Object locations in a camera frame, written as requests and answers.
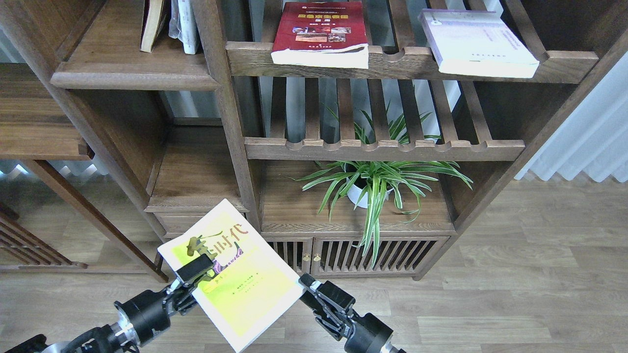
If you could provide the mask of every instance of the red book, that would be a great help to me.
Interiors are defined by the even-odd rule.
[[[276,64],[369,68],[362,3],[286,3],[271,57]]]

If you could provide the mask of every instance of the wooden shelf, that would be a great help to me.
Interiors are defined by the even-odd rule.
[[[430,48],[416,46],[409,23],[405,0],[389,0],[390,19],[396,37],[396,48],[390,53],[377,45],[369,46],[369,69],[316,68],[296,65],[275,65],[271,58],[274,33],[281,18],[281,1],[268,0],[264,14],[262,43],[227,42],[227,54],[234,76],[333,77],[353,79],[428,79],[485,80],[505,82],[546,82],[577,84],[598,62],[594,52],[546,50],[520,0],[502,0],[507,14],[513,18],[523,42],[541,62],[531,79],[475,77],[440,73]],[[432,8],[444,1],[431,1]],[[474,6],[482,2],[471,2]]]
[[[203,54],[185,54],[167,29],[152,53],[139,51],[143,6],[144,1],[108,0],[51,83],[65,89],[216,89]]]
[[[242,205],[225,134],[220,127],[175,127],[145,211],[209,212],[223,198]]]
[[[270,136],[246,137],[244,144],[247,156],[249,159],[261,160],[512,161],[525,148],[521,140],[492,139],[472,82],[460,82],[470,119],[466,124],[462,124],[460,121],[454,123],[443,82],[430,81],[436,117],[443,139],[438,144],[425,139],[412,81],[399,80],[398,83],[411,141],[408,144],[399,144],[390,138],[386,103],[380,80],[368,80],[377,142],[362,144],[355,138],[351,87],[348,79],[336,80],[340,139],[335,143],[326,143],[320,138],[319,100],[312,98],[318,97],[318,79],[306,79],[305,95],[308,99],[305,107],[305,138],[295,143],[288,141],[284,136],[286,79],[278,77],[274,79],[273,84]],[[459,133],[470,136],[469,139],[473,141],[459,138]]]
[[[27,64],[0,64],[0,158],[90,160],[94,154]]]
[[[328,185],[319,185],[305,192],[305,182],[295,182],[288,177],[299,178],[318,170],[310,161],[268,161],[264,187],[264,216],[262,235],[265,237],[347,237],[361,236],[364,230],[366,210],[358,208],[348,198],[336,203],[332,221],[328,208],[317,215],[320,202]],[[388,236],[447,236],[455,234],[452,220],[439,183],[431,183],[433,192],[421,199],[421,215],[409,224],[411,215],[400,214],[394,202],[386,202],[380,216],[382,237]],[[411,193],[402,192],[405,210],[413,210]]]

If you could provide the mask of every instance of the book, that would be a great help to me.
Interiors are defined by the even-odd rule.
[[[294,270],[227,200],[158,251],[175,271],[203,253],[214,261],[192,295],[236,352],[305,290]]]
[[[369,68],[362,3],[286,3],[271,57],[276,64]]]
[[[139,49],[142,52],[153,51],[155,40],[170,14],[170,7],[166,0],[145,0],[144,17],[142,20],[142,33],[140,36]]]
[[[424,9],[419,19],[440,72],[529,79],[539,66],[496,13]]]
[[[183,43],[186,54],[196,54],[198,50],[198,28],[190,0],[171,0],[172,18],[168,35]]]

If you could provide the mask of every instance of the black robotic arm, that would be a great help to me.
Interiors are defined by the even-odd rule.
[[[119,320],[94,327],[70,342],[45,344],[37,335],[6,353],[139,353],[170,327],[170,317],[185,315],[196,304],[192,292],[212,268],[207,255],[176,271],[176,280],[159,292],[145,290],[129,301],[114,302]],[[371,313],[363,317],[353,310],[355,298],[327,281],[320,283],[309,274],[300,278],[307,291],[301,301],[313,310],[315,320],[335,339],[347,339],[348,353],[405,353],[391,345],[393,330]]]

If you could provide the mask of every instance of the cabinet door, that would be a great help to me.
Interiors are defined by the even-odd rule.
[[[357,247],[361,238],[315,238],[310,273],[313,276],[413,276],[429,263],[449,237],[385,237],[375,266],[372,246],[366,255]]]
[[[312,238],[265,238],[266,242],[301,276],[310,272]]]

